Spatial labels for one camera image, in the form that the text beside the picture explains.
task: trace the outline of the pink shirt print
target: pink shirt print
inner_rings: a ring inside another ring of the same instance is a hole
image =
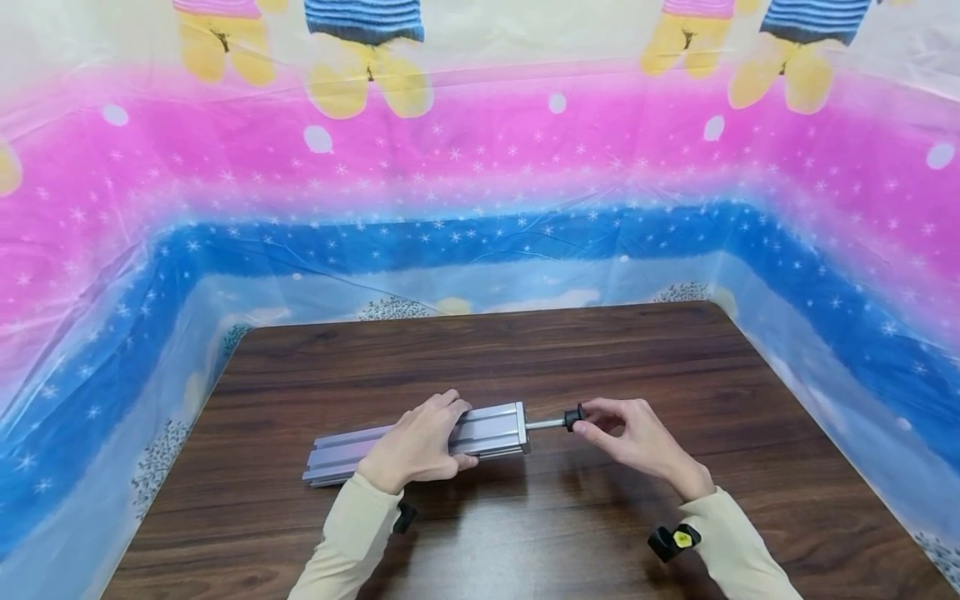
[[[735,0],[664,0],[663,11],[676,16],[732,19]]]
[[[174,8],[191,14],[236,16],[258,19],[262,16],[255,0],[174,0]]]

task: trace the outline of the beige sleeve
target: beige sleeve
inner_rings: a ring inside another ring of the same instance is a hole
[[[374,488],[361,475],[344,484],[314,550],[288,600],[353,600],[383,558],[400,516],[400,495]]]
[[[703,537],[694,550],[730,600],[803,600],[728,493],[717,488],[680,510]]]

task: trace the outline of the wrist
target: wrist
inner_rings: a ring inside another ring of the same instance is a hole
[[[356,472],[370,482],[370,485],[374,488],[389,495],[399,494],[403,491],[404,486],[409,483],[409,479],[395,468],[372,463],[366,458],[357,465]]]
[[[705,498],[717,491],[709,469],[689,456],[671,469],[666,480],[684,504]]]

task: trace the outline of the wooden table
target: wooden table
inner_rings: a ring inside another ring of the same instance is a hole
[[[300,482],[314,438],[392,422],[435,392],[650,400],[737,498],[807,600],[955,598],[736,327],[707,303],[261,329],[240,344],[106,598],[280,599],[335,490]],[[699,559],[646,545],[661,482],[564,431],[452,482],[410,486],[366,600],[722,598]]]

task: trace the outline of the plastic tablecloth backdrop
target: plastic tablecloth backdrop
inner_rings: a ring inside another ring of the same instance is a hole
[[[694,299],[960,588],[960,5],[110,4],[0,22],[0,595],[99,596],[252,327]]]

